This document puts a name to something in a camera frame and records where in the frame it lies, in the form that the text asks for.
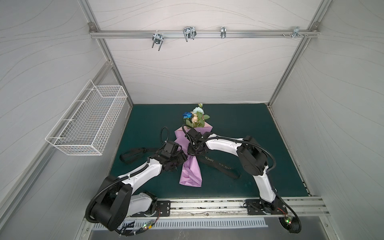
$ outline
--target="blue rose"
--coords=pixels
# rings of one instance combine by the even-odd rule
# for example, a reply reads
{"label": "blue rose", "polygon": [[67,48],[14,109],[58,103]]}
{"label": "blue rose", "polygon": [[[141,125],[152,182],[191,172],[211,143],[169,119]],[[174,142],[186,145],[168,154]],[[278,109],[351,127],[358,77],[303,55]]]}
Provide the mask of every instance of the blue rose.
{"label": "blue rose", "polygon": [[192,113],[190,112],[183,113],[183,118],[190,118],[190,117],[192,117]]}

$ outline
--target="robotic arm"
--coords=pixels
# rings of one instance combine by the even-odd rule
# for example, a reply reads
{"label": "robotic arm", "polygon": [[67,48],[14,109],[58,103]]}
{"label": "robotic arm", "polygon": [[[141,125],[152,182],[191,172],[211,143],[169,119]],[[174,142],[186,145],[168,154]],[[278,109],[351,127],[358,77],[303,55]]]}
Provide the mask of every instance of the robotic arm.
{"label": "robotic arm", "polygon": [[[219,150],[239,157],[244,170],[251,174],[259,188],[260,205],[265,214],[271,214],[282,203],[272,187],[268,172],[275,167],[275,159],[257,141],[246,138],[233,139],[221,137],[211,132],[200,134],[191,128],[185,136],[190,141],[188,154],[197,156],[208,150]],[[267,155],[274,162],[268,166]],[[172,170],[187,160],[181,146],[173,141],[164,145],[146,163],[119,177],[105,178],[99,193],[90,201],[86,210],[86,219],[90,222],[100,222],[110,231],[114,231],[126,216],[143,212],[153,215],[157,206],[157,197],[150,193],[139,193],[131,196],[149,179],[159,175],[163,170]]]}

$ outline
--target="aluminum rail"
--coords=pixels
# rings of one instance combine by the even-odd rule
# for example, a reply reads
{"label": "aluminum rail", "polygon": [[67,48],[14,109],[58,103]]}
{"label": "aluminum rail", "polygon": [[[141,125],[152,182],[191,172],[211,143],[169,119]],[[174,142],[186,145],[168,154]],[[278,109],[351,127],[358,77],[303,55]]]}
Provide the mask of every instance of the aluminum rail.
{"label": "aluminum rail", "polygon": [[[161,34],[164,38],[185,38],[182,30],[153,31],[95,31],[91,38],[150,38],[153,34]],[[291,38],[293,30],[226,30],[225,38]],[[319,31],[299,30],[295,38],[317,38]],[[222,38],[221,31],[196,30],[195,38]]]}

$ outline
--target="metal mesh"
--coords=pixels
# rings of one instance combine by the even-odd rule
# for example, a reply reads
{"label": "metal mesh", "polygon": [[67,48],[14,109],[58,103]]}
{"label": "metal mesh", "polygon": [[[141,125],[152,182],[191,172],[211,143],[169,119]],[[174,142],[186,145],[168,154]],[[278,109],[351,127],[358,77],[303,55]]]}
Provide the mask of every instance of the metal mesh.
{"label": "metal mesh", "polygon": [[121,86],[95,86],[53,145],[67,155],[101,155],[126,98]]}

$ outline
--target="green leaf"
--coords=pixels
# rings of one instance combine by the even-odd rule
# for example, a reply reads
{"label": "green leaf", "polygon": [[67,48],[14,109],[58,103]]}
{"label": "green leaf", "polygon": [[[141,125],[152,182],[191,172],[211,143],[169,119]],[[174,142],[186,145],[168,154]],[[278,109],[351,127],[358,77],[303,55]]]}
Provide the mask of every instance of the green leaf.
{"label": "green leaf", "polygon": [[185,120],[185,124],[188,125],[188,126],[193,127],[192,123],[188,119]]}

